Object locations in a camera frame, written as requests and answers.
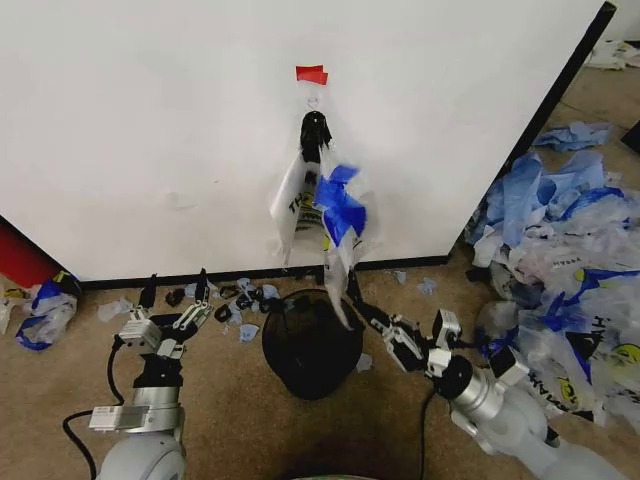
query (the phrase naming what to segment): debris on floor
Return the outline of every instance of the debris on floor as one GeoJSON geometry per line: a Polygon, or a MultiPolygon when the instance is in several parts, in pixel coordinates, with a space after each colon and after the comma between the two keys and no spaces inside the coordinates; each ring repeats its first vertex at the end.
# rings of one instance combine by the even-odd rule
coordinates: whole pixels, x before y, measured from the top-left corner
{"type": "Polygon", "coordinates": [[[133,308],[133,304],[124,297],[120,297],[120,300],[115,302],[109,302],[98,307],[98,319],[101,322],[107,323],[121,313],[127,313],[133,308]]]}
{"type": "Polygon", "coordinates": [[[622,40],[601,40],[596,43],[585,66],[602,70],[624,70],[627,66],[640,68],[640,50],[622,40]]]}
{"type": "Polygon", "coordinates": [[[394,270],[393,274],[396,277],[396,280],[400,285],[404,285],[407,283],[407,272],[403,272],[402,270],[394,270]]]}
{"type": "Polygon", "coordinates": [[[43,283],[28,304],[31,315],[16,333],[18,343],[29,350],[40,351],[59,340],[76,313],[80,293],[79,282],[65,271],[43,283]]]}
{"type": "MultiPolygon", "coordinates": [[[[220,290],[216,285],[211,282],[207,282],[209,285],[209,297],[212,299],[220,299],[222,298],[220,295],[220,290]]],[[[195,298],[196,297],[196,285],[195,283],[190,283],[186,287],[184,287],[184,295],[187,298],[195,298]]]]}
{"type": "Polygon", "coordinates": [[[611,133],[610,123],[571,122],[566,127],[553,128],[535,141],[536,146],[550,146],[556,152],[582,150],[595,145],[604,145],[611,133]]]}
{"type": "Polygon", "coordinates": [[[29,298],[29,292],[22,288],[5,289],[0,282],[0,333],[7,333],[9,321],[11,320],[11,312],[13,308],[24,304],[29,298]]]}
{"type": "Polygon", "coordinates": [[[240,327],[240,343],[249,343],[258,334],[260,327],[251,323],[245,323],[240,327]]]}
{"type": "Polygon", "coordinates": [[[356,371],[358,373],[366,372],[373,368],[373,357],[367,353],[360,355],[358,363],[356,363],[356,371]]]}
{"type": "Polygon", "coordinates": [[[165,302],[167,302],[167,305],[169,305],[170,307],[177,307],[178,305],[180,305],[182,300],[184,300],[184,297],[185,297],[185,289],[176,288],[168,292],[167,296],[164,297],[164,300],[165,302]]]}
{"type": "Polygon", "coordinates": [[[280,298],[278,289],[273,285],[264,284],[256,287],[248,278],[240,278],[236,282],[237,286],[222,286],[219,293],[220,298],[230,299],[229,303],[219,306],[213,316],[225,326],[222,333],[226,335],[231,325],[242,325],[242,312],[251,309],[254,313],[268,313],[274,300],[280,298]]]}
{"type": "Polygon", "coordinates": [[[422,282],[417,285],[418,291],[423,295],[431,295],[437,286],[438,284],[435,280],[431,280],[427,277],[424,277],[422,282]]]}
{"type": "Polygon", "coordinates": [[[611,178],[596,152],[555,173],[530,152],[491,186],[468,241],[505,302],[482,310],[476,343],[518,349],[550,416],[621,415],[640,433],[640,192],[611,178]]]}

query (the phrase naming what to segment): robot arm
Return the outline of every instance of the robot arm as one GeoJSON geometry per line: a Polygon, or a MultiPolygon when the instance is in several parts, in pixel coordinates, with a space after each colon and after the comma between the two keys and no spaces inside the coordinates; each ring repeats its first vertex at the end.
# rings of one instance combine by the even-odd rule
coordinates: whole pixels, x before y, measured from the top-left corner
{"type": "Polygon", "coordinates": [[[518,458],[536,478],[617,479],[621,475],[595,452],[560,439],[548,427],[538,403],[516,384],[529,373],[519,354],[507,347],[491,357],[490,371],[451,350],[470,347],[460,340],[456,315],[439,310],[432,337],[401,315],[389,316],[362,300],[355,273],[347,295],[369,325],[382,335],[387,352],[406,372],[420,371],[449,402],[451,420],[489,455],[518,458]]]}
{"type": "Polygon", "coordinates": [[[203,269],[196,301],[183,314],[149,317],[148,310],[155,301],[154,277],[140,294],[138,306],[114,344],[115,349],[126,346],[144,360],[143,372],[133,383],[133,401],[95,407],[89,422],[92,430],[123,430],[129,434],[105,457],[98,477],[101,480],[180,480],[184,475],[180,360],[186,351],[184,343],[198,332],[213,307],[208,303],[209,287],[203,269]]]}

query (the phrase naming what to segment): red object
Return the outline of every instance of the red object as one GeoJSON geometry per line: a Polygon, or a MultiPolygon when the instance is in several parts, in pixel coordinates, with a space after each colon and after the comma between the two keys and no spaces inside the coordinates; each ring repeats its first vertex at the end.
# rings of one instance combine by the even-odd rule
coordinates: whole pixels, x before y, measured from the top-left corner
{"type": "Polygon", "coordinates": [[[324,72],[324,65],[315,65],[313,67],[296,67],[296,80],[306,80],[307,82],[326,85],[329,74],[324,72]]]}
{"type": "Polygon", "coordinates": [[[29,288],[44,283],[60,267],[9,226],[0,223],[0,272],[29,288]]]}

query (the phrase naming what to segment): red tape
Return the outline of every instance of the red tape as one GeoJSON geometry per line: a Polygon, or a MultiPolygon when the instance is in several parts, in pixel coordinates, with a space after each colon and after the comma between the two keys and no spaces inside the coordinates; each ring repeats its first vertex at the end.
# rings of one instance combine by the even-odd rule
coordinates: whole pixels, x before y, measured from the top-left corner
{"type": "Polygon", "coordinates": [[[296,66],[296,80],[306,80],[307,82],[326,85],[329,74],[324,73],[324,65],[315,65],[313,67],[296,66]]]}

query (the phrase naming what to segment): white wall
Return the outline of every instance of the white wall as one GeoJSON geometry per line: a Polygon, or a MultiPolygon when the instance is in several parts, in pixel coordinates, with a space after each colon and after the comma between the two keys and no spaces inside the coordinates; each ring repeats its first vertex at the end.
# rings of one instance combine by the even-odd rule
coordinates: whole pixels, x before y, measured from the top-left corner
{"type": "Polygon", "coordinates": [[[605,40],[640,40],[640,0],[614,0],[618,7],[607,29],[605,40]]]}
{"type": "Polygon", "coordinates": [[[0,208],[82,280],[280,266],[294,65],[323,63],[368,259],[447,254],[600,4],[5,0],[0,208]]]}

